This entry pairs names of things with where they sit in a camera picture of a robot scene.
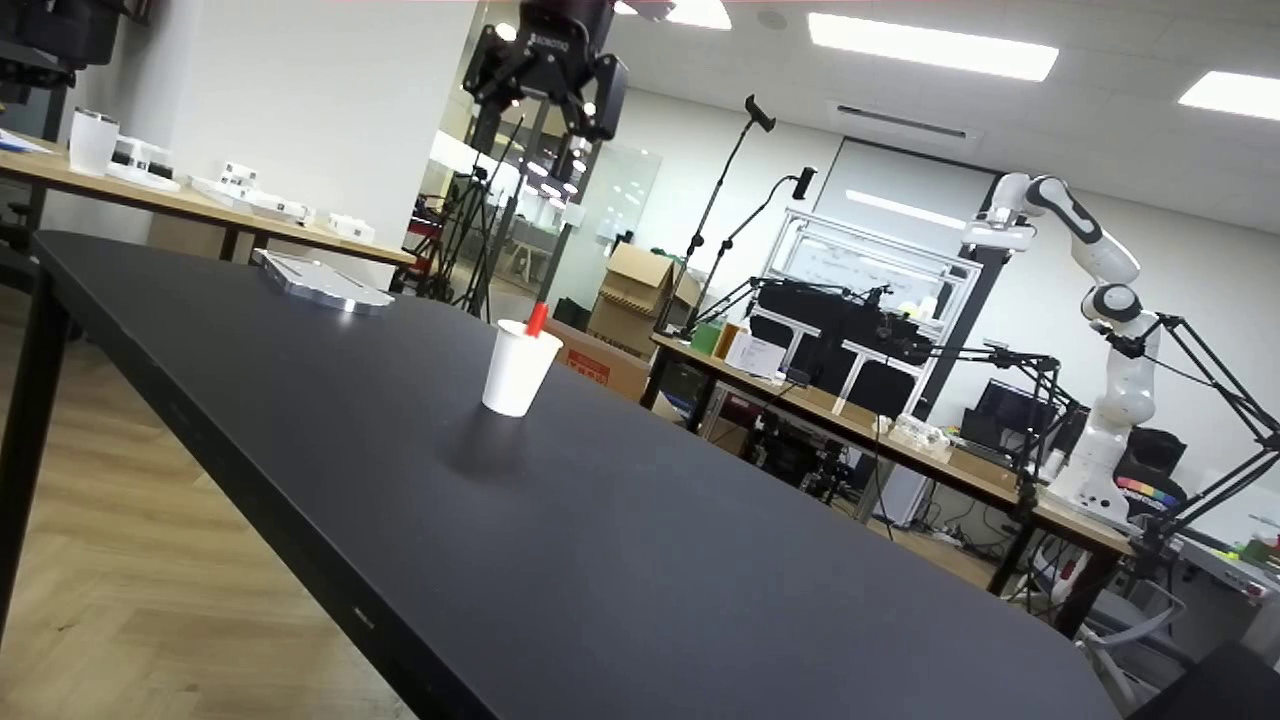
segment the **white robotic arm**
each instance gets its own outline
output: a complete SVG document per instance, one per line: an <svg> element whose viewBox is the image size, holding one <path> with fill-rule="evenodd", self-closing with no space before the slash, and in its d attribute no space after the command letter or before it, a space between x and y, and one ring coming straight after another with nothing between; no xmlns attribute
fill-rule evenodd
<svg viewBox="0 0 1280 720"><path fill-rule="evenodd" d="M1071 259L1093 278L1080 310L1094 329L1135 338L1144 333L1146 352L1129 357L1115 348L1107 356L1107 386L1093 404L1071 460L1050 491L1076 509L1124 524L1129 503L1114 475L1129 443L1129 430L1156 414L1155 364L1160 350L1158 316L1143 310L1129 283L1140 265L1133 254L1071 196L1066 183L1052 176L1032 179L1011 173L1000 179L991 209L969 223L965 242L1023 251L1036 231L1027 217L1053 213L1071 232Z"/></svg>

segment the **wooden floor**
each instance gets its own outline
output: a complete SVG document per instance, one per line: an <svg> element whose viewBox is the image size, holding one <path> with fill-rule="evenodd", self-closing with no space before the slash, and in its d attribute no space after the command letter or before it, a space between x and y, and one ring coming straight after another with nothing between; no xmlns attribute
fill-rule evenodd
<svg viewBox="0 0 1280 720"><path fill-rule="evenodd" d="M0 410L24 314L0 288ZM942 543L900 542L975 584L989 574ZM73 345L0 651L0 719L399 717L412 714L114 366Z"/></svg>

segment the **white paper cup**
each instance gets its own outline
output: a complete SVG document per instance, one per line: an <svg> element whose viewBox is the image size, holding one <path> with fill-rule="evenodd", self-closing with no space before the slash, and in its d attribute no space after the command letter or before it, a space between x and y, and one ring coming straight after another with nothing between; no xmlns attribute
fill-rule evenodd
<svg viewBox="0 0 1280 720"><path fill-rule="evenodd" d="M101 113L76 108L70 138L72 172L99 178L105 176L119 137L120 126L115 120Z"/></svg>
<svg viewBox="0 0 1280 720"><path fill-rule="evenodd" d="M548 332L538 337L525 334L525 323L498 320L498 340L481 397L484 406L499 415L524 418L563 345Z"/></svg>

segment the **red straw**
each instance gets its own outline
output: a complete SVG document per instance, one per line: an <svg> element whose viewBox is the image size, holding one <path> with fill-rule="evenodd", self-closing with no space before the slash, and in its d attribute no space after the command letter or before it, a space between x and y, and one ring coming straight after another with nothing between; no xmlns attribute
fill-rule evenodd
<svg viewBox="0 0 1280 720"><path fill-rule="evenodd" d="M525 334L538 337L543 332L543 324L547 323L547 304L535 302L534 313L529 315L529 323L525 324Z"/></svg>

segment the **paper document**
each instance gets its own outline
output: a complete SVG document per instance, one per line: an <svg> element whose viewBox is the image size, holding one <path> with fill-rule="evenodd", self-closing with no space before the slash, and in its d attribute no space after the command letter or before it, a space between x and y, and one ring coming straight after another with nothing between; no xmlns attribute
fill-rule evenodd
<svg viewBox="0 0 1280 720"><path fill-rule="evenodd" d="M29 140L3 129L0 129L0 149L10 152L52 152L47 147L41 147Z"/></svg>
<svg viewBox="0 0 1280 720"><path fill-rule="evenodd" d="M772 380L786 355L786 347L764 342L746 333L739 333L733 338L733 345L730 345L728 352L724 354L724 364Z"/></svg>

